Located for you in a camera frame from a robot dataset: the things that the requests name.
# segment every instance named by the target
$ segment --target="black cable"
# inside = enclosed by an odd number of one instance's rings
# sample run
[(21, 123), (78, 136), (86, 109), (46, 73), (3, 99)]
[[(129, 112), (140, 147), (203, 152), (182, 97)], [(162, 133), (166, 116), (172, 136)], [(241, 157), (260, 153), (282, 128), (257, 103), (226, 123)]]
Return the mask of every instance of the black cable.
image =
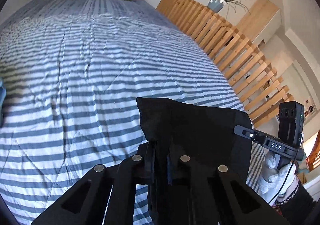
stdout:
[(285, 182), (287, 181), (287, 178), (288, 178), (288, 176), (289, 176), (289, 174), (290, 174), (290, 171), (291, 171), (291, 169), (292, 169), (292, 167), (293, 167), (293, 165), (294, 165), (294, 161), (295, 161), (296, 158), (297, 158), (298, 151), (299, 151), (299, 150), (297, 150), (297, 152), (296, 152), (296, 155), (295, 155), (295, 157), (294, 157), (294, 159), (293, 159), (293, 162), (292, 162), (292, 164), (291, 164), (291, 166), (290, 166), (290, 169), (289, 169), (289, 171), (288, 171), (288, 173), (287, 173), (287, 176), (286, 176), (285, 179), (284, 179), (284, 182), (283, 182), (281, 188), (280, 188), (279, 191), (276, 193), (276, 195), (273, 196), (273, 198), (268, 202), (268, 204), (270, 204), (270, 202), (272, 202), (272, 201), (274, 200), (274, 198), (276, 198), (276, 197), (279, 195), (280, 191), (282, 190), (282, 188), (283, 188), (283, 186), (284, 186)]

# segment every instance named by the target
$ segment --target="striped bedsheet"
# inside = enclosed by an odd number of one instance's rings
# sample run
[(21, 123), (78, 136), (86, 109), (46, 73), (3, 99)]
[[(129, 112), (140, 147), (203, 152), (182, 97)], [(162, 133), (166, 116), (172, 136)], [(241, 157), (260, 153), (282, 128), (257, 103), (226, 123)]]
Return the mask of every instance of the striped bedsheet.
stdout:
[[(132, 4), (143, 19), (120, 3), (34, 0), (3, 26), (0, 193), (21, 224), (94, 165), (135, 154), (145, 142), (136, 97), (243, 110), (195, 42), (143, 1)], [(256, 191), (263, 158), (254, 144), (247, 184)], [(146, 186), (137, 187), (133, 224), (152, 224)]]

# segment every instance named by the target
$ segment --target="gloved hand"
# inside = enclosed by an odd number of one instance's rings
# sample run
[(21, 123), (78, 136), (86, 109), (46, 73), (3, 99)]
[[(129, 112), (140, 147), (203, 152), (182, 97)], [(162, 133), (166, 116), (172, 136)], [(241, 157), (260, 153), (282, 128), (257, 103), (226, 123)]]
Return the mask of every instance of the gloved hand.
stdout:
[[(276, 158), (274, 153), (268, 152), (266, 154), (265, 160), (262, 163), (262, 169), (260, 172), (258, 184), (260, 191), (258, 194), (266, 201), (269, 202), (276, 193), (278, 193), (279, 189), (281, 188), (284, 179), (286, 178), (288, 171), (291, 167), (291, 163), (282, 167), (279, 172), (276, 170)], [(295, 171), (296, 166), (293, 165), (290, 174), (281, 189), (279, 195), (284, 194), (292, 182), (295, 180)], [(273, 203), (276, 201), (276, 198), (270, 203), (272, 206)]]

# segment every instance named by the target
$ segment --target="metal bolt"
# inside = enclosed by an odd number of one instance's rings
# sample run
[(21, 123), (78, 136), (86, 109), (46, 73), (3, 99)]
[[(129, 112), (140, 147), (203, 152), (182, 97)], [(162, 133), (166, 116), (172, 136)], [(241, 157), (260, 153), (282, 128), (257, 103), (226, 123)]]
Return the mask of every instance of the metal bolt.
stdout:
[(96, 172), (102, 172), (104, 169), (104, 166), (102, 164), (97, 164), (95, 167), (94, 167), (94, 170)]
[(227, 172), (228, 171), (228, 167), (225, 165), (219, 165), (218, 170), (220, 172)]
[(180, 157), (180, 160), (183, 162), (189, 162), (190, 161), (190, 157), (187, 155), (183, 155)]
[(139, 154), (135, 154), (134, 156), (132, 156), (132, 160), (134, 160), (135, 162), (138, 162), (142, 159), (142, 156)]

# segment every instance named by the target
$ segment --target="flower pot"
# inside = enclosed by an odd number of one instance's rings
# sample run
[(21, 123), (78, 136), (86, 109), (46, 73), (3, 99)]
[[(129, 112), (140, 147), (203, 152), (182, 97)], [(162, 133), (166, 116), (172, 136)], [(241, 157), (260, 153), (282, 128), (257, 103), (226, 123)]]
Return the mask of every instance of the flower pot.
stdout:
[(208, 8), (214, 12), (220, 11), (227, 3), (224, 0), (210, 0)]

